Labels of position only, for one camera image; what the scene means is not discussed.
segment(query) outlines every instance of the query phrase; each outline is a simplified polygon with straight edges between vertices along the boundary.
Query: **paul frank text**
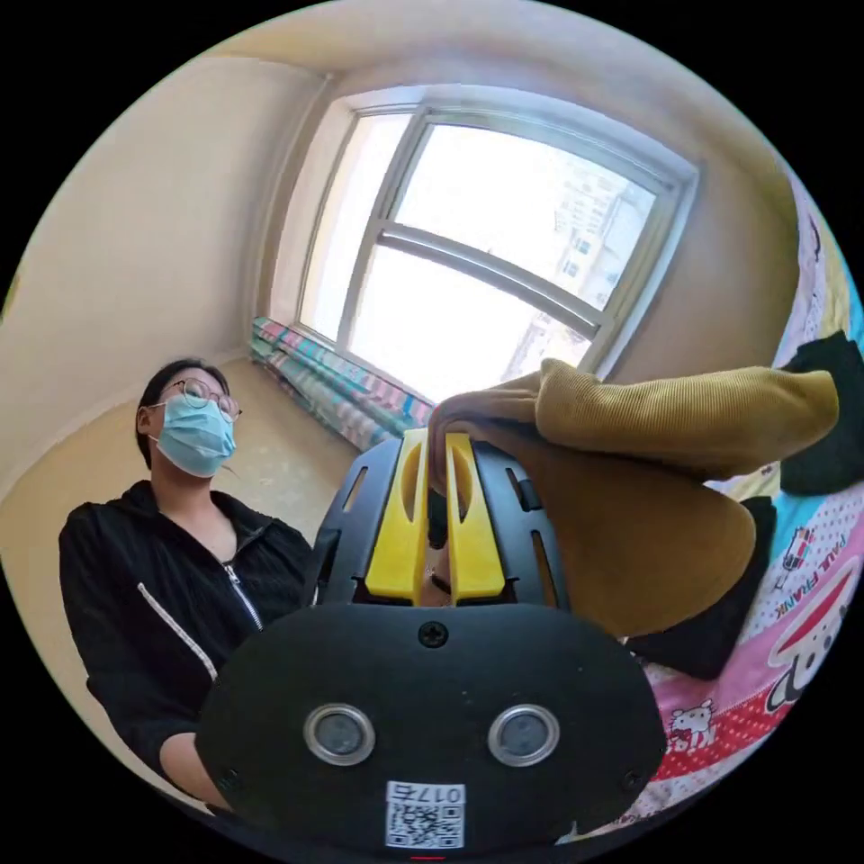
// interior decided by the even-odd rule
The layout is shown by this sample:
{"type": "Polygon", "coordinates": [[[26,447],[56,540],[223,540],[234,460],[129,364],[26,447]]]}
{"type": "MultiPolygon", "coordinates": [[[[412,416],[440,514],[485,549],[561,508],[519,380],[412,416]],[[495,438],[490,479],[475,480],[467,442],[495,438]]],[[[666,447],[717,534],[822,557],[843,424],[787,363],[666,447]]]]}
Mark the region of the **paul frank text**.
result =
{"type": "Polygon", "coordinates": [[[828,572],[828,569],[834,563],[840,550],[846,545],[846,537],[840,535],[840,539],[834,544],[832,550],[819,562],[815,570],[810,576],[799,585],[794,591],[791,591],[782,602],[777,604],[774,609],[775,620],[779,621],[784,615],[791,612],[808,594],[810,594],[819,584],[819,580],[828,572]]]}

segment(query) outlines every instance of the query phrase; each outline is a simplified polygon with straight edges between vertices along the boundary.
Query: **window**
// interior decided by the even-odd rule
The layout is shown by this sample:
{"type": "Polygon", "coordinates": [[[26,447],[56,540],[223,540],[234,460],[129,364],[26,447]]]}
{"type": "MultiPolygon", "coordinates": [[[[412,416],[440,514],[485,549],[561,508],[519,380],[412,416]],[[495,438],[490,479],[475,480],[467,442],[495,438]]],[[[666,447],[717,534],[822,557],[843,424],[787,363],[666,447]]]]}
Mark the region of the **window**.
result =
{"type": "Polygon", "coordinates": [[[358,111],[319,209],[300,325],[432,401],[549,356],[594,371],[679,213],[686,182],[650,164],[496,104],[358,111]],[[576,264],[574,249],[593,255],[576,264]]]}

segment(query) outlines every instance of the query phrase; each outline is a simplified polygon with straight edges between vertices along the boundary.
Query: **eyeglasses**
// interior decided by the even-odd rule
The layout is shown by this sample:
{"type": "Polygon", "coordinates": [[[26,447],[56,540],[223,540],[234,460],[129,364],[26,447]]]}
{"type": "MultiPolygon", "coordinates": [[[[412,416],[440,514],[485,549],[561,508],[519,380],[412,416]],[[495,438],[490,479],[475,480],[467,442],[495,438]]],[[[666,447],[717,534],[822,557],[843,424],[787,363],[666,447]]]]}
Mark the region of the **eyeglasses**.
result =
{"type": "Polygon", "coordinates": [[[180,381],[175,381],[171,387],[180,388],[183,398],[191,408],[203,408],[208,402],[215,402],[219,406],[222,416],[232,423],[243,413],[240,406],[230,396],[226,396],[224,393],[214,393],[210,387],[197,378],[183,378],[180,381]]]}

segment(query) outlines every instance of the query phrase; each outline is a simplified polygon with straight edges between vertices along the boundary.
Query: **black zip-up hoodie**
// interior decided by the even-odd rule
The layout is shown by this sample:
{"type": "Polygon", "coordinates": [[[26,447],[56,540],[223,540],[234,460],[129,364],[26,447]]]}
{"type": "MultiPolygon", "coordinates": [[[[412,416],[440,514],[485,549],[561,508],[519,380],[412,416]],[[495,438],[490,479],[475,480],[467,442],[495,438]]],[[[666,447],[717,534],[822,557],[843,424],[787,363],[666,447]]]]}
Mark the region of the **black zip-up hoodie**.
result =
{"type": "Polygon", "coordinates": [[[159,513],[148,481],[76,508],[59,536],[60,588],[87,688],[165,779],[163,742],[195,731],[213,679],[245,639],[301,606],[311,558],[284,522],[212,497],[237,531],[228,563],[159,513]]]}

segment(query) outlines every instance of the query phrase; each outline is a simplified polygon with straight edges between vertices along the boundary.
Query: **bedsheet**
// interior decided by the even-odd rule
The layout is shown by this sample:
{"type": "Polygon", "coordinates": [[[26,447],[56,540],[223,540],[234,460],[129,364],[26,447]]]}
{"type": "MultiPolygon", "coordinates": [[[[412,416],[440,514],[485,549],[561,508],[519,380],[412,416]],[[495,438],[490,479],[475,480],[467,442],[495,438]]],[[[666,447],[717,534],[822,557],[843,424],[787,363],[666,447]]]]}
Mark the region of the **bedsheet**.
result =
{"type": "MultiPolygon", "coordinates": [[[[798,215],[800,275],[775,357],[839,329],[864,348],[864,315],[851,275],[827,225],[789,172],[798,215]]],[[[613,823],[561,842],[637,823],[685,801],[753,754],[788,714],[831,650],[864,560],[864,483],[824,498],[779,488],[779,466],[708,484],[736,500],[770,495],[778,512],[770,566],[721,677],[697,681],[646,664],[666,728],[661,767],[613,823]]]]}

